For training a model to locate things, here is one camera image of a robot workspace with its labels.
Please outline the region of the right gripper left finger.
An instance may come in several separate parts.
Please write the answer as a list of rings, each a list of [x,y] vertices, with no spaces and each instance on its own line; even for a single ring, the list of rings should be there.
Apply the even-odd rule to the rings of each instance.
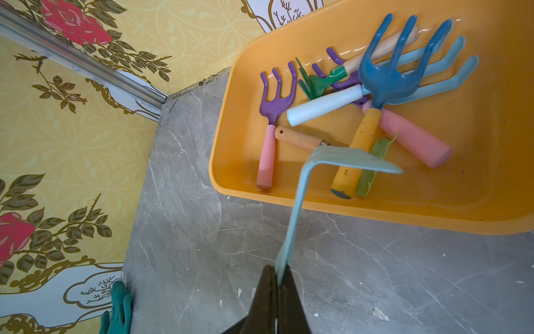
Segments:
[[[277,288],[275,268],[263,268],[249,313],[223,334],[276,333]]]

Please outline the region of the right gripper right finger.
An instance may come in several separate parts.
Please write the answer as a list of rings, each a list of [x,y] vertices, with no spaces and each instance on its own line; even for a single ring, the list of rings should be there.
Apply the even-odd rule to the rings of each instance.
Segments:
[[[277,333],[312,334],[292,275],[285,275],[278,288]]]

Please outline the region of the light blue hand rake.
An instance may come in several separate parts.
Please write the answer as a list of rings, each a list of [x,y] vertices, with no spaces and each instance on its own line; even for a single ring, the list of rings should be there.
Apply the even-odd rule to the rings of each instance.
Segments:
[[[393,174],[400,174],[403,172],[397,165],[381,160],[378,157],[357,148],[338,148],[333,146],[321,146],[316,148],[304,163],[300,172],[296,197],[289,219],[285,242],[283,243],[275,261],[275,272],[279,286],[282,285],[286,266],[293,257],[296,227],[300,216],[300,210],[304,203],[310,175],[314,167],[319,164],[359,168]]]

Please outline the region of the purple rake pink handle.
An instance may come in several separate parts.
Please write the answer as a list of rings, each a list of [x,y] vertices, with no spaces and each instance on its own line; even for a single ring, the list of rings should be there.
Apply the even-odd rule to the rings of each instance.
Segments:
[[[275,98],[271,101],[267,100],[268,95],[268,79],[264,72],[261,73],[261,80],[264,85],[261,103],[259,106],[259,113],[268,120],[264,143],[261,149],[261,156],[259,159],[259,167],[257,171],[256,187],[261,190],[269,190],[273,184],[273,172],[275,165],[275,131],[277,128],[276,122],[278,117],[287,111],[293,104],[296,96],[296,86],[298,75],[293,61],[288,62],[289,71],[291,73],[291,91],[287,97],[281,97],[282,78],[276,68],[273,69],[273,75],[277,80],[277,88]]]
[[[327,48],[328,56],[337,65],[343,65],[344,61],[332,47]],[[327,77],[317,63],[313,63],[312,68],[317,76],[321,79]],[[349,78],[340,83],[333,83],[334,92],[347,89],[356,84],[361,84],[360,77],[357,70],[350,74]],[[362,112],[367,111],[371,102],[367,97],[352,102]],[[415,125],[408,119],[403,118],[399,114],[395,114],[386,108],[382,109],[382,117],[380,120],[381,129],[390,137],[397,134],[397,141],[407,151],[412,153],[417,159],[424,162],[429,168],[436,168],[446,163],[453,154],[453,148],[449,144],[438,139],[436,136],[427,132],[425,129]]]

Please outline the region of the green rake wooden handle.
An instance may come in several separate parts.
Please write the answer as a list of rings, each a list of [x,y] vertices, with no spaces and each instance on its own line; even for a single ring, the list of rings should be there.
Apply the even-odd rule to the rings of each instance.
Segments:
[[[396,47],[400,37],[401,32],[397,32],[385,40],[381,40],[372,54],[372,60],[375,61],[376,59],[391,54],[394,51],[394,48]],[[327,75],[325,78],[320,78],[317,75],[308,75],[303,66],[300,64],[300,61],[296,59],[299,66],[299,72],[303,77],[302,79],[299,79],[298,84],[309,100],[321,97],[328,87],[357,72],[363,56],[363,54],[360,54],[345,61],[343,64],[338,65],[336,68],[331,70],[329,75]]]

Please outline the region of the orange plastic storage tray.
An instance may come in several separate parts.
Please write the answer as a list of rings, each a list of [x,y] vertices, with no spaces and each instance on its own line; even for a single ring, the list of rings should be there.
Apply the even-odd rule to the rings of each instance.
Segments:
[[[446,71],[425,84],[455,75],[472,56],[477,69],[456,90],[393,107],[453,147],[446,164],[428,168],[395,143],[388,155],[402,169],[380,173],[367,199],[344,200],[330,191],[336,167],[317,166],[305,208],[352,217],[488,235],[533,229],[533,3],[532,1],[335,1],[250,43],[236,59],[209,163],[220,193],[292,206],[308,154],[278,144],[273,186],[257,189],[256,177],[268,125],[259,114],[263,72],[277,68],[282,94],[291,90],[289,61],[333,67],[328,47],[344,58],[362,54],[383,18],[389,33],[418,17],[424,47],[446,19],[453,29],[439,60],[455,39],[466,45]]]

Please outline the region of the dark blue rake yellow handle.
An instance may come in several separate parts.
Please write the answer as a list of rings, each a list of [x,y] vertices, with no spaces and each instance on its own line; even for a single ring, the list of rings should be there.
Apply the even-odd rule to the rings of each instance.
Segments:
[[[375,134],[382,116],[381,110],[385,103],[394,98],[408,97],[418,89],[431,59],[432,52],[438,46],[439,42],[448,35],[453,26],[453,23],[449,20],[441,23],[424,48],[418,68],[413,73],[406,75],[398,71],[398,66],[409,35],[417,23],[416,15],[410,16],[406,22],[389,63],[385,66],[378,66],[374,65],[372,60],[373,52],[385,35],[393,19],[394,16],[391,13],[385,16],[365,51],[358,70],[363,86],[372,94],[372,101],[371,107],[365,113],[349,147],[363,150],[366,153],[370,152],[375,143]]]

